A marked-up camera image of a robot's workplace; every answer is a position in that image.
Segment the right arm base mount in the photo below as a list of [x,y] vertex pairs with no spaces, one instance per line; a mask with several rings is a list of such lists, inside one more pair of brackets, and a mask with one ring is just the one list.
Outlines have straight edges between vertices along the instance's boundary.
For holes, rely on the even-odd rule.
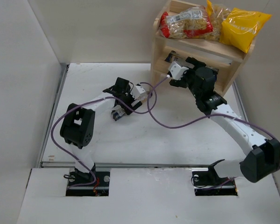
[[234,177],[220,178],[211,171],[193,171],[195,196],[238,196]]

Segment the blue spaghetti pack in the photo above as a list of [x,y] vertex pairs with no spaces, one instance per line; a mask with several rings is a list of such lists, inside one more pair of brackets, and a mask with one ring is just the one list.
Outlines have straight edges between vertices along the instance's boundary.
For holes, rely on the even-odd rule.
[[112,108],[111,115],[113,120],[115,121],[135,112],[142,105],[143,102],[139,100],[134,100],[130,93],[115,93],[114,97],[116,99],[114,107]]
[[164,59],[165,62],[167,63],[172,63],[173,61],[178,61],[180,63],[186,63],[190,66],[190,69],[198,69],[200,67],[206,67],[212,70],[213,75],[215,76],[215,80],[217,80],[217,74],[219,69],[211,67],[206,65],[206,63],[201,62],[197,59],[195,59],[194,57],[181,57],[179,54],[177,54],[175,51],[170,51],[170,53],[168,54],[168,56]]

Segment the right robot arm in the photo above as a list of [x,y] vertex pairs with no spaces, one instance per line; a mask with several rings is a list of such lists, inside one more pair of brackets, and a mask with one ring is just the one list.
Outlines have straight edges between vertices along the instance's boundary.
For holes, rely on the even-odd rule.
[[168,68],[168,75],[172,78],[169,84],[188,88],[197,108],[223,128],[245,154],[243,160],[220,159],[212,163],[203,182],[205,185],[215,185],[235,177],[244,177],[256,183],[280,170],[280,142],[275,137],[268,139],[256,132],[235,114],[227,101],[215,92],[217,73],[217,69],[193,57],[173,59]]

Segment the red macaroni pasta bag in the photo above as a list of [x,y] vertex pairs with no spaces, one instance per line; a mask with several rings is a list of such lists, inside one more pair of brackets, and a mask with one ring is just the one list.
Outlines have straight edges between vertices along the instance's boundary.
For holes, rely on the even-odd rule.
[[172,16],[164,12],[159,28],[164,37],[173,39],[195,38],[213,31],[204,6],[190,7]]

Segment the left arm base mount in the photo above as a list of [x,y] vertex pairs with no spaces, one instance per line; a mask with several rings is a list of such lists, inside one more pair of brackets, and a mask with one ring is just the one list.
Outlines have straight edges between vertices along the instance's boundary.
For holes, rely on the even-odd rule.
[[94,183],[83,179],[74,171],[65,174],[63,177],[67,179],[66,196],[109,196],[110,174],[109,171],[98,171]]

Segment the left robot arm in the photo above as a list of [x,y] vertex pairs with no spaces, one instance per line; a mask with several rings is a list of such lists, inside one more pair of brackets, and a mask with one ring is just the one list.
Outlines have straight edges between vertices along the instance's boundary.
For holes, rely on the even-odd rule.
[[76,160],[74,178],[80,177],[86,182],[96,179],[95,163],[86,149],[93,137],[95,119],[110,110],[112,119],[117,121],[137,110],[146,98],[147,92],[140,84],[118,77],[113,86],[103,90],[89,105],[78,107],[72,103],[68,106],[60,136]]

